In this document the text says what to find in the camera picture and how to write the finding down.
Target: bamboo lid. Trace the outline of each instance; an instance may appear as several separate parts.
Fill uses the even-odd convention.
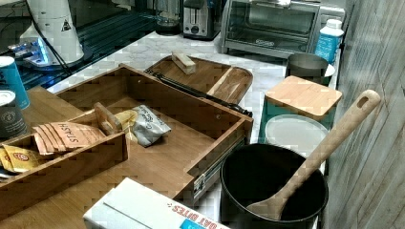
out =
[[[266,92],[270,103],[299,115],[321,120],[340,100],[342,93],[296,76],[289,76]]]

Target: metal tongs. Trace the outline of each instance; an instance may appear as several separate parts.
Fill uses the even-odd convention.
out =
[[[291,5],[291,0],[249,0],[249,3],[266,7],[288,9]]]
[[[214,97],[212,95],[200,92],[200,91],[198,91],[196,89],[193,89],[193,88],[191,88],[191,87],[189,87],[187,85],[181,84],[181,83],[179,83],[179,82],[177,82],[177,81],[175,81],[175,80],[173,80],[171,78],[168,78],[168,77],[164,76],[161,73],[155,73],[155,72],[153,72],[151,70],[146,70],[144,72],[148,73],[150,75],[153,75],[158,80],[160,80],[160,82],[162,82],[162,83],[164,83],[164,84],[166,84],[168,86],[171,86],[171,87],[173,87],[173,88],[175,88],[177,90],[180,90],[180,91],[182,91],[184,93],[191,94],[191,95],[193,95],[195,97],[202,97],[202,98],[211,100],[211,101],[216,102],[218,104],[221,104],[221,105],[223,105],[223,106],[225,106],[225,107],[227,107],[227,108],[229,108],[229,109],[231,109],[231,110],[233,110],[235,112],[241,113],[242,115],[247,115],[249,117],[253,116],[252,112],[243,109],[238,104],[228,103],[228,102],[225,102],[225,101],[223,101],[223,100],[221,100],[221,99],[219,99],[217,97]]]

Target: metal canister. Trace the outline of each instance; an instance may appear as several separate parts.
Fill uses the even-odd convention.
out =
[[[16,103],[21,109],[30,106],[30,100],[21,81],[20,73],[15,65],[14,58],[10,56],[0,56],[0,90],[15,92]]]
[[[12,91],[0,91],[0,139],[5,140],[27,132],[27,125]]]

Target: packet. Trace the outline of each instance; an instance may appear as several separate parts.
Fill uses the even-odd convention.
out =
[[[150,146],[162,135],[171,131],[170,127],[156,117],[145,105],[140,105],[133,110],[138,113],[138,116],[135,124],[131,127],[131,132],[137,137],[139,145]]]
[[[16,173],[27,172],[45,162],[39,159],[35,151],[9,145],[3,146],[11,160],[12,169]]]
[[[105,137],[98,128],[73,122],[52,122],[50,125],[68,150],[89,146]]]
[[[50,139],[48,138],[48,136],[44,133],[44,131],[42,131],[41,128],[39,127],[32,127],[38,134],[39,136],[42,138],[45,148],[47,149],[48,153],[51,152],[55,152],[55,148],[53,147]]]
[[[131,133],[131,127],[135,124],[138,113],[134,110],[128,110],[116,114],[115,117],[121,123],[122,131],[125,133],[125,137],[131,141],[138,143],[137,137]]]
[[[47,151],[47,148],[45,147],[45,142],[42,139],[42,137],[39,135],[39,133],[33,133],[33,138],[35,139],[36,148],[38,148],[40,155],[45,156],[45,155],[52,154]]]
[[[53,135],[54,139],[56,140],[56,148],[59,152],[65,152],[66,148],[63,145],[62,139],[60,136],[57,134],[57,132],[54,130],[54,128],[50,124],[45,124],[45,127],[48,128],[48,130],[51,132],[51,135]]]
[[[4,148],[0,148],[0,160],[5,170],[15,173],[10,157]]]

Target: wooden handle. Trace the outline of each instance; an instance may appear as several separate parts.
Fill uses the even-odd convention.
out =
[[[122,125],[118,119],[99,102],[95,104],[95,113],[98,127],[106,135],[113,135],[122,131]]]
[[[332,128],[329,134],[319,143],[318,147],[304,161],[294,176],[288,181],[283,189],[282,198],[289,198],[310,175],[336,150],[337,147],[360,125],[360,123],[379,104],[380,96],[372,90],[363,92],[339,122]]]
[[[233,70],[233,67],[230,67],[222,76],[221,78],[217,81],[217,83],[212,86],[212,88],[207,92],[209,95],[213,95],[215,91],[218,90],[218,88],[224,83],[226,78],[229,76],[229,73]]]

